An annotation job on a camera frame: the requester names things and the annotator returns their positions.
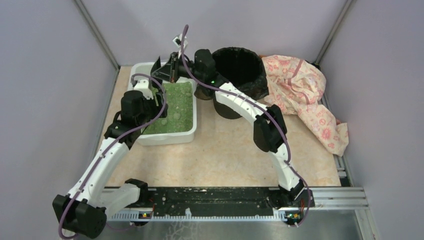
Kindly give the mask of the white plastic litter box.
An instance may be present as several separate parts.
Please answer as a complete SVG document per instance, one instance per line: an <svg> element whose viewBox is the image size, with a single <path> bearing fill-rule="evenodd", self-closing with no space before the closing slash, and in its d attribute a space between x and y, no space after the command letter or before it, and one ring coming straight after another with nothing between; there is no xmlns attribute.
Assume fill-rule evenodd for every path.
<svg viewBox="0 0 424 240"><path fill-rule="evenodd" d="M194 140L198 126L197 100L194 97L196 83L192 79L179 78L176 83L163 82L168 104L167 117L159 118L138 137L143 146L190 143ZM174 114L180 113L179 120Z"/></svg>

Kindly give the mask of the black trash bin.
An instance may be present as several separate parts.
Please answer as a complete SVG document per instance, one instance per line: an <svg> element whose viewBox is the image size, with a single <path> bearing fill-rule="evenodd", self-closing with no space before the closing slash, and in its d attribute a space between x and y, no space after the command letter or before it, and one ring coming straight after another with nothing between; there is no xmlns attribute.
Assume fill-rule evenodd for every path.
<svg viewBox="0 0 424 240"><path fill-rule="evenodd" d="M242 116L234 111L232 108L228 107L227 105L220 103L216 100L216 98L212 99L214 109L218 115L225 119L229 120L236 120L240 119Z"/></svg>

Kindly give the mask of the black litter scoop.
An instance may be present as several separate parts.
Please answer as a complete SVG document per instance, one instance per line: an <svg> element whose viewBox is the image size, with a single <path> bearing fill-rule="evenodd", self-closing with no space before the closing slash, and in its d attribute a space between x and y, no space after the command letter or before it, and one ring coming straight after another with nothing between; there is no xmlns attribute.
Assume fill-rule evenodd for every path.
<svg viewBox="0 0 424 240"><path fill-rule="evenodd" d="M160 69L161 66L161 57L159 56L150 69L150 76L155 77L156 70Z"/></svg>

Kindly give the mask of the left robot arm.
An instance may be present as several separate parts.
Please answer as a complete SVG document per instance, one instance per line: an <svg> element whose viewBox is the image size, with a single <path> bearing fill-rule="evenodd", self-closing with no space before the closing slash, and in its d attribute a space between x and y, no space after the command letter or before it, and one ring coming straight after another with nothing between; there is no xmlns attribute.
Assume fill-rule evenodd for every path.
<svg viewBox="0 0 424 240"><path fill-rule="evenodd" d="M66 195L58 194L52 207L58 220L62 240L79 236L97 238L107 220L134 204L151 206L146 182L130 178L108 197L103 189L118 163L129 153L142 130L166 115L166 90L129 90L120 100L120 110L107 127L97 154L77 183Z"/></svg>

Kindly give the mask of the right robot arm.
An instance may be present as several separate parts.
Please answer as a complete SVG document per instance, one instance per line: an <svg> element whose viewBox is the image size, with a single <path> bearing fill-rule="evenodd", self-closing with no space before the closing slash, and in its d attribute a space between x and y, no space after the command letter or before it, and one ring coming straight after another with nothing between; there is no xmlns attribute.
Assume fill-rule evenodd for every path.
<svg viewBox="0 0 424 240"><path fill-rule="evenodd" d="M259 102L269 90L264 64L255 52L240 47L214 52L199 49L192 60L173 52L166 63L157 60L150 73L169 83L180 78L192 79L197 83L196 97L212 100L220 116L247 120L252 126L254 144L271 157L282 198L289 202L311 198L310 187L291 163L282 111L277 105Z"/></svg>

